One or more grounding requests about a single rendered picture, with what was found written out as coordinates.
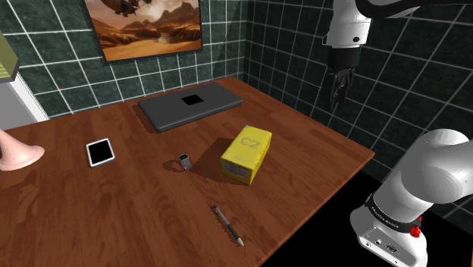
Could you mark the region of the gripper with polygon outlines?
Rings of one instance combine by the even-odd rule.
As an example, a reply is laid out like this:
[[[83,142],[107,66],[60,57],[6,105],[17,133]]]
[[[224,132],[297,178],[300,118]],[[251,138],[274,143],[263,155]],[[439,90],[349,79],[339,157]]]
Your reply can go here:
[[[354,68],[359,65],[361,47],[329,48],[327,66],[336,73],[330,73],[330,110],[333,111],[339,102],[342,87],[342,102],[345,102],[354,78]],[[343,70],[341,77],[337,72]]]

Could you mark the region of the yellow box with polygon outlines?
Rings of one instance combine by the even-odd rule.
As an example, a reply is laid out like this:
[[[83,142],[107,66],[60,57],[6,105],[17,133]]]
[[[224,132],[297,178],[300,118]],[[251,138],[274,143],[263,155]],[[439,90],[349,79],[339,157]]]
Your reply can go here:
[[[246,125],[221,156],[221,173],[250,185],[270,147],[272,132]]]

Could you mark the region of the grey closed laptop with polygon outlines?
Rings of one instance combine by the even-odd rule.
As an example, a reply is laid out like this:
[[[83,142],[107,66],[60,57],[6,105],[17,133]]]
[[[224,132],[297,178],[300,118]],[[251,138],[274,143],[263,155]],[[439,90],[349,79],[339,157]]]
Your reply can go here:
[[[176,91],[138,101],[151,125],[163,132],[226,111],[243,100],[218,83]]]

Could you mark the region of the grey and black pen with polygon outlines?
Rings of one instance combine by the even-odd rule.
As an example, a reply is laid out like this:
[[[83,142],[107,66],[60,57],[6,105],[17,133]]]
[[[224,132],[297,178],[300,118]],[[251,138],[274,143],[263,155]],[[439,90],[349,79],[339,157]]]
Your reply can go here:
[[[235,229],[233,228],[232,224],[227,220],[227,218],[225,217],[225,215],[222,213],[222,211],[218,208],[217,205],[215,205],[214,203],[212,204],[212,207],[213,209],[216,211],[216,213],[220,216],[221,220],[223,221],[223,223],[225,223],[225,225],[227,226],[228,230],[230,231],[230,233],[233,235],[233,237],[235,238],[235,240],[237,241],[237,243],[244,247],[244,242],[242,240],[242,238],[238,235],[238,233],[235,231]]]

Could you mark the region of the framed desert landscape picture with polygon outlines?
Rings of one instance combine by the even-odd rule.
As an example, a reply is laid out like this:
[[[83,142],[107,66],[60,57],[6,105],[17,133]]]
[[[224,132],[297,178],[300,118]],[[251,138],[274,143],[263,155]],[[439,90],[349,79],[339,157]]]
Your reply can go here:
[[[81,0],[106,61],[202,49],[200,0]]]

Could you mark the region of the white tablet with black screen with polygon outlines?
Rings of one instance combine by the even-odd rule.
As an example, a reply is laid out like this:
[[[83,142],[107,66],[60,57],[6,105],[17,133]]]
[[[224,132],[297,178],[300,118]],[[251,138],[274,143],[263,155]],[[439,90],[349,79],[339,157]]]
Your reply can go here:
[[[115,160],[115,154],[108,138],[86,144],[86,153],[91,168]]]

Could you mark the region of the brown wooden desk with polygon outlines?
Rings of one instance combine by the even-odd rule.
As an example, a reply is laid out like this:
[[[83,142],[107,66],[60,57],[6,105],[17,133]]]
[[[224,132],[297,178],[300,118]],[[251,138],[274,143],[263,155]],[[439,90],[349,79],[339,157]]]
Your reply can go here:
[[[45,154],[0,171],[0,267],[253,267],[374,155],[235,77],[220,85],[243,104],[162,133],[136,100],[12,129]],[[246,125],[272,132],[250,185],[220,167]],[[115,160],[91,168],[86,144],[104,138]]]

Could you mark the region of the pink lamp with olive shade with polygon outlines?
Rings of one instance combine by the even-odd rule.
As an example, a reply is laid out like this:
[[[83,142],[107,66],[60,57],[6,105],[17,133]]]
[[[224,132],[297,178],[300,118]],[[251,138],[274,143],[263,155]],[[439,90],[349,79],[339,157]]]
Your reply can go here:
[[[0,84],[13,82],[18,68],[18,57],[0,31]],[[0,128],[0,152],[0,171],[13,171],[38,161],[45,150],[22,143]]]

